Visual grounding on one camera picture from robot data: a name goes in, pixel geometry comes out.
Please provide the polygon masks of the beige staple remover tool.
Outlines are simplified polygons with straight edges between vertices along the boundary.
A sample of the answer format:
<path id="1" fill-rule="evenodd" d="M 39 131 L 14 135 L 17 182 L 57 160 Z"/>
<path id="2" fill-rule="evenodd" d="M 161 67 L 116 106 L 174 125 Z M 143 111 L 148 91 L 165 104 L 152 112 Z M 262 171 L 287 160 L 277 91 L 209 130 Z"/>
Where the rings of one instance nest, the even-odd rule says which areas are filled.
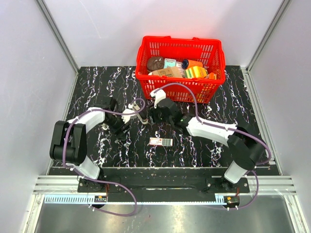
<path id="1" fill-rule="evenodd" d="M 132 104 L 132 110 L 138 112 L 140 110 L 140 107 L 134 102 Z M 142 124 L 148 124 L 147 112 L 144 109 L 137 113 L 136 116 Z"/>

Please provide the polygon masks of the small staples box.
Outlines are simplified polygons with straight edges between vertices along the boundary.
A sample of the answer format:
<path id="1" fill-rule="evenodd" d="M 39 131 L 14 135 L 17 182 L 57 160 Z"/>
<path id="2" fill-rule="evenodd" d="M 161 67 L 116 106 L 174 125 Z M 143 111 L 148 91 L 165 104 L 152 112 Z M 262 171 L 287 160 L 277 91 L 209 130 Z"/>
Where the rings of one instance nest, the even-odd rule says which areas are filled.
<path id="1" fill-rule="evenodd" d="M 173 139 L 151 137 L 149 140 L 149 145 L 171 147 L 173 145 Z"/>

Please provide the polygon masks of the beige stapler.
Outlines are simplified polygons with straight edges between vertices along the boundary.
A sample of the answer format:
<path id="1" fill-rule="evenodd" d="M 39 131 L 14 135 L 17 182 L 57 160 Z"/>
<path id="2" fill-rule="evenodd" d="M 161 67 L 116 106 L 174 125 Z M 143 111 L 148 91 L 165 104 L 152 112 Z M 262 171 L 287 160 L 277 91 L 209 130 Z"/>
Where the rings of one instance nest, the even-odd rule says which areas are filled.
<path id="1" fill-rule="evenodd" d="M 103 130 L 107 131 L 109 129 L 109 126 L 104 123 L 104 124 L 101 125 L 101 128 Z"/>

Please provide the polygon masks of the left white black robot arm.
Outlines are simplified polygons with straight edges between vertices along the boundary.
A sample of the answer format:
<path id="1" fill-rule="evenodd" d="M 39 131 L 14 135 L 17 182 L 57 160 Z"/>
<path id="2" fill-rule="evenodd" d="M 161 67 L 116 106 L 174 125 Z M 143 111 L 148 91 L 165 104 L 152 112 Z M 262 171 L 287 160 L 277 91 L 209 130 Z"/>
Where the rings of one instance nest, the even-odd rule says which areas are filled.
<path id="1" fill-rule="evenodd" d="M 104 172 L 87 156 L 87 133 L 97 125 L 104 125 L 115 137 L 115 142 L 126 140 L 129 123 L 124 123 L 120 115 L 105 113 L 118 111 L 118 103 L 113 97 L 105 97 L 100 104 L 89 108 L 90 113 L 78 120 L 57 121 L 50 147 L 50 158 L 64 162 L 66 167 L 76 169 L 80 174 L 89 177 L 88 186 L 95 192 L 104 189 Z"/>

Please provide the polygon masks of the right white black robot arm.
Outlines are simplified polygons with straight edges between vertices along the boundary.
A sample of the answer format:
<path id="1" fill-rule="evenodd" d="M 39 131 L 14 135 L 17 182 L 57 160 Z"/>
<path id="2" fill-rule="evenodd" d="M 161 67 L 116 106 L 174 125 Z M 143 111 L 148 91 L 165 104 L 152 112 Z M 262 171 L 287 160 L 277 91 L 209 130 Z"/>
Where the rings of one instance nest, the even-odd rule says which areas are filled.
<path id="1" fill-rule="evenodd" d="M 238 187 L 241 177 L 255 168 L 266 151 L 265 143 L 254 136 L 250 125 L 217 123 L 182 113 L 169 98 L 149 106 L 149 118 L 153 124 L 170 125 L 179 134 L 210 139 L 228 147 L 233 161 L 221 180 L 221 187 L 226 192 Z"/>

